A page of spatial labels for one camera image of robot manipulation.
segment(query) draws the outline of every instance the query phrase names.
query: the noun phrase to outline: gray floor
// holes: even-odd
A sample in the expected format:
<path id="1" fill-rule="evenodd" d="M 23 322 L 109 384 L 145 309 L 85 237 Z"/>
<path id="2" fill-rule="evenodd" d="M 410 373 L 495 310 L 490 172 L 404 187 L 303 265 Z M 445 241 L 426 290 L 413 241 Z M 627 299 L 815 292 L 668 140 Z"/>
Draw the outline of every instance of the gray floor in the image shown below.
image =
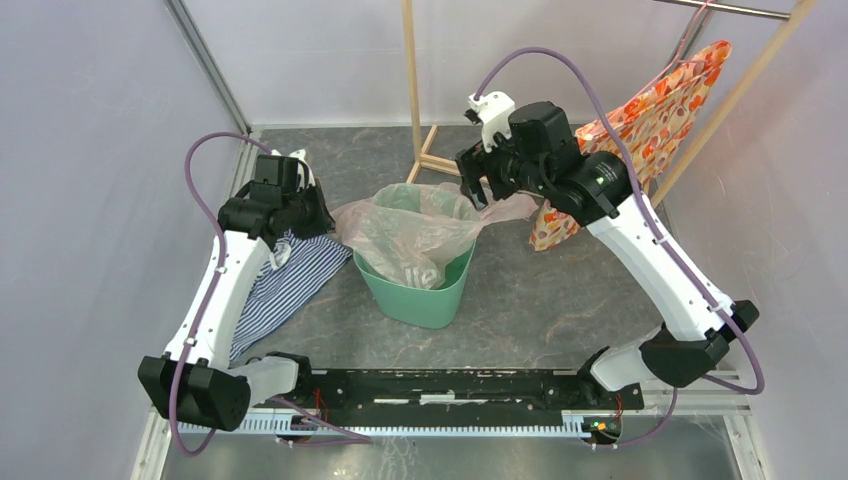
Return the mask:
<path id="1" fill-rule="evenodd" d="M 433 152 L 451 156 L 476 129 L 440 131 Z M 329 207 L 403 182 L 412 165 L 408 128 L 270 131 L 280 151 L 309 149 Z M 456 182 L 424 171 L 419 183 Z M 242 359 L 272 350 L 316 367 L 578 367 L 598 348 L 660 323 L 648 297 L 599 242 L 584 233 L 550 251 L 527 243 L 531 221 L 486 228 L 456 320 L 425 330 L 386 318 L 352 262 L 298 315 Z M 624 438 L 656 418 L 625 417 Z M 189 436 L 190 445 L 200 441 Z M 643 445 L 591 453 L 578 440 L 377 438 L 373 445 L 291 450 L 264 435 L 218 435 L 198 458 L 169 454 L 163 478 L 740 478 L 720 417 L 674 418 Z"/>
<path id="2" fill-rule="evenodd" d="M 440 128 L 431 152 L 451 158 L 479 128 Z M 271 130 L 281 152 L 307 148 L 329 208 L 404 182 L 412 166 L 409 128 Z M 458 183 L 422 171 L 418 183 Z M 487 227 L 477 242 L 454 322 L 427 330 L 385 317 L 349 262 L 296 317 L 243 357 L 274 350 L 316 367 L 579 367 L 605 345 L 661 322 L 621 263 L 588 233 L 534 252 L 532 219 Z"/>
<path id="3" fill-rule="evenodd" d="M 639 435 L 653 423 L 628 417 L 624 436 Z M 201 440 L 201 435 L 186 438 L 189 445 Z M 595 453 L 574 439 L 387 437 L 373 445 L 292 450 L 264 435 L 218 435 L 197 458 L 170 455 L 163 478 L 739 479 L 729 445 L 722 420 L 708 417 L 676 418 L 646 444 Z"/>

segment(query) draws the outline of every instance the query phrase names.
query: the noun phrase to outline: white clip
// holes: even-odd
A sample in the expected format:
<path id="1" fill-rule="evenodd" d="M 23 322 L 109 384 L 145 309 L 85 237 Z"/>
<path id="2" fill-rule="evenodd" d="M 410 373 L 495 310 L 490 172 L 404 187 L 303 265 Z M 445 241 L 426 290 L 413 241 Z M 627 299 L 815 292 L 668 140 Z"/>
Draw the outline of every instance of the white clip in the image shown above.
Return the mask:
<path id="1" fill-rule="evenodd" d="M 301 148 L 300 150 L 295 150 L 289 154 L 289 157 L 296 158 L 306 164 L 306 149 Z M 297 173 L 301 177 L 300 186 L 298 187 L 299 189 L 302 190 L 306 187 L 314 187 L 316 185 L 315 175 L 312 173 L 311 168 L 309 169 L 309 178 L 306 178 L 306 175 L 304 175 L 303 165 L 298 165 Z"/>
<path id="2" fill-rule="evenodd" d="M 271 252 L 268 255 L 268 259 L 271 261 L 271 270 L 275 272 L 281 268 L 286 262 L 289 261 L 289 257 L 291 257 L 291 245 L 288 243 L 282 242 L 278 245 L 280 248 L 279 252 Z"/>
<path id="3" fill-rule="evenodd" d="M 495 134 L 500 133 L 505 138 L 512 137 L 509 128 L 509 116 L 515 111 L 515 102 L 503 92 L 492 92 L 475 99 L 476 93 L 468 97 L 468 105 L 477 113 L 477 118 L 483 124 L 481 136 L 483 148 L 491 152 L 495 146 Z"/>
<path id="4" fill-rule="evenodd" d="M 707 305 L 707 310 L 709 310 L 710 313 L 716 313 L 720 310 L 728 312 L 728 311 L 731 311 L 730 310 L 731 303 L 732 302 L 730 302 L 726 298 L 724 298 L 724 299 L 719 300 L 718 305 L 716 305 L 715 307 L 713 307 L 712 305 Z"/>

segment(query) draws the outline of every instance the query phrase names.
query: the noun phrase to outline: green basket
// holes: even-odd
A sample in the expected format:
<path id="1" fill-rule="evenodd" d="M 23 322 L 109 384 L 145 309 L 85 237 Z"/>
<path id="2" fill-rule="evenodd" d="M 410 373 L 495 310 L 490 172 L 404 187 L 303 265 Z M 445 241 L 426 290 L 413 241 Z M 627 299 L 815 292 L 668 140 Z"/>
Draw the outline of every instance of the green basket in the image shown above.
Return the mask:
<path id="1" fill-rule="evenodd" d="M 386 316 L 419 327 L 442 328 L 456 317 L 472 253 L 473 244 L 471 249 L 445 267 L 445 282 L 433 290 L 389 282 L 374 272 L 357 253 L 353 254 L 353 261 Z"/>

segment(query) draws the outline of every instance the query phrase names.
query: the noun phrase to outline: red wire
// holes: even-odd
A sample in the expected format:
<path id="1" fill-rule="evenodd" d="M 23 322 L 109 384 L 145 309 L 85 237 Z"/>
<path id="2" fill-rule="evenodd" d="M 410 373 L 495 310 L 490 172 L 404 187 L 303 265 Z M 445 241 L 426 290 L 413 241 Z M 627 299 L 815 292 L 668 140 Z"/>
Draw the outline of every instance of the red wire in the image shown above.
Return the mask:
<path id="1" fill-rule="evenodd" d="M 324 402 L 324 399 L 321 398 L 321 389 L 315 389 L 315 413 L 320 417 L 323 414 L 324 421 L 330 417 L 330 412 L 327 411 L 327 403 Z"/>
<path id="2" fill-rule="evenodd" d="M 615 411 L 615 417 L 613 418 L 613 420 L 618 420 L 619 418 L 621 418 L 621 415 L 624 413 L 624 403 L 621 400 L 621 394 L 620 393 L 616 394 L 615 401 L 616 401 L 616 403 L 618 403 L 618 409 Z"/>

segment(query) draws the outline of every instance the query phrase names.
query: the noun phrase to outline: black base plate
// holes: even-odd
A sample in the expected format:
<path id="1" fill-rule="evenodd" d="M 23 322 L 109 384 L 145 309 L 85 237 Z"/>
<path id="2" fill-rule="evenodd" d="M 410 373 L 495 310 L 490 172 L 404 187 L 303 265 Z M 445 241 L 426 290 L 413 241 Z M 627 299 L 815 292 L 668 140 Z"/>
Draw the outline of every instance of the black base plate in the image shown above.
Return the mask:
<path id="1" fill-rule="evenodd" d="M 615 411 L 618 395 L 625 410 L 645 406 L 638 384 L 604 392 L 574 371 L 550 369 L 312 370 L 285 397 L 314 408 L 317 391 L 331 423 L 363 427 L 558 426 L 562 410 Z M 485 402 L 428 398 L 446 394 Z"/>

